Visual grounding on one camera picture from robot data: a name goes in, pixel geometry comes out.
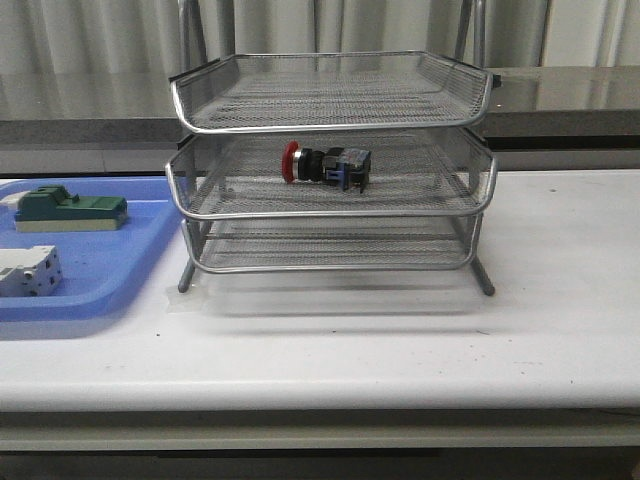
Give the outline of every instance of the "green component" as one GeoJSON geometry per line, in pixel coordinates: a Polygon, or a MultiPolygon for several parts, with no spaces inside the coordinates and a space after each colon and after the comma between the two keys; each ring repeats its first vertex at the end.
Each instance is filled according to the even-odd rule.
{"type": "Polygon", "coordinates": [[[123,197],[80,197],[63,185],[45,185],[27,193],[15,214],[21,232],[116,230],[126,219],[123,197]]]}

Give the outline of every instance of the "metal rod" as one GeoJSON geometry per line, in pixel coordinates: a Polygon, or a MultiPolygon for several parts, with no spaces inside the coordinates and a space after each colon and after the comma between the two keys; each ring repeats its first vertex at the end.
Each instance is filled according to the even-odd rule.
{"type": "Polygon", "coordinates": [[[473,272],[473,276],[476,278],[478,285],[480,285],[482,293],[488,297],[492,297],[496,293],[496,287],[493,286],[487,271],[484,269],[482,262],[477,256],[471,260],[471,271],[473,272]]]}
{"type": "Polygon", "coordinates": [[[191,66],[191,49],[189,41],[189,0],[178,0],[178,19],[180,29],[180,70],[186,72],[191,66]]]}
{"type": "Polygon", "coordinates": [[[464,50],[467,44],[467,32],[469,31],[469,23],[471,22],[471,6],[473,0],[462,0],[460,6],[460,21],[458,23],[458,37],[456,39],[456,60],[464,59],[464,50]]]}
{"type": "Polygon", "coordinates": [[[198,61],[200,65],[202,65],[203,63],[207,63],[207,45],[204,40],[204,28],[200,15],[200,2],[198,0],[191,0],[191,19],[193,20],[196,47],[198,48],[198,61]]]}
{"type": "Polygon", "coordinates": [[[233,0],[218,0],[218,30],[220,31],[220,57],[236,53],[233,0]]]}
{"type": "Polygon", "coordinates": [[[189,290],[191,280],[193,279],[193,274],[195,272],[196,265],[191,261],[191,259],[187,260],[187,264],[184,266],[184,271],[182,272],[182,276],[178,282],[178,292],[186,293],[187,290],[189,290]]]}
{"type": "Polygon", "coordinates": [[[485,1],[476,0],[473,24],[473,63],[478,68],[485,66],[485,1]]]}

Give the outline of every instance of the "tray leg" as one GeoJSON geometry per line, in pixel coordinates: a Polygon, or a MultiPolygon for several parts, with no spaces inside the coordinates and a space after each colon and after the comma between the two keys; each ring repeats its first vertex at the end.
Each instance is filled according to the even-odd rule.
{"type": "MultiPolygon", "coordinates": [[[[185,242],[188,245],[192,246],[193,252],[190,251],[190,256],[193,255],[195,258],[198,258],[202,253],[202,249],[204,248],[204,244],[207,240],[207,232],[211,229],[211,224],[213,222],[190,222],[188,220],[183,220],[183,228],[182,232],[184,235],[185,242]]],[[[193,279],[193,275],[196,271],[196,264],[193,261],[193,258],[189,258],[187,260],[187,264],[184,267],[182,272],[182,276],[180,277],[180,281],[178,282],[178,291],[180,293],[185,293],[189,290],[189,286],[191,285],[191,280],[193,279]]]]}
{"type": "Polygon", "coordinates": [[[487,271],[484,269],[484,266],[478,257],[471,260],[471,271],[473,272],[473,276],[476,278],[478,285],[482,289],[482,293],[488,297],[492,297],[496,293],[496,287],[493,286],[487,271]]]}
{"type": "Polygon", "coordinates": [[[469,23],[471,21],[471,7],[473,0],[462,0],[460,6],[460,20],[458,22],[458,37],[456,39],[456,60],[464,60],[464,47],[467,44],[467,32],[469,31],[469,23]]]}
{"type": "Polygon", "coordinates": [[[191,286],[191,280],[193,279],[193,274],[196,271],[196,266],[194,265],[191,259],[187,260],[187,264],[184,266],[184,271],[182,272],[182,276],[180,277],[180,281],[178,282],[178,291],[180,293],[186,293],[191,286]]]}

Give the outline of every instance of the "stacked letter tray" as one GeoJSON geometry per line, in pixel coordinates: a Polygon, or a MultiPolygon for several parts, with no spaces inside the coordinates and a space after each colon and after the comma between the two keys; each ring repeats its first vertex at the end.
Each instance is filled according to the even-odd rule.
{"type": "Polygon", "coordinates": [[[460,126],[484,115],[491,82],[424,52],[233,55],[172,79],[198,133],[166,167],[191,261],[210,273],[475,262],[497,166],[460,126]],[[366,189],[287,183],[291,141],[370,151],[366,189]]]}

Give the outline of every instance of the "white electrical component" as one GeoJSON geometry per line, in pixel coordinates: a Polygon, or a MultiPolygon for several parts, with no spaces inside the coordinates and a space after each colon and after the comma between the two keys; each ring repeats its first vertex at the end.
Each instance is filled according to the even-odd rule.
{"type": "Polygon", "coordinates": [[[61,280],[55,246],[0,249],[0,297],[49,295],[61,280]]]}

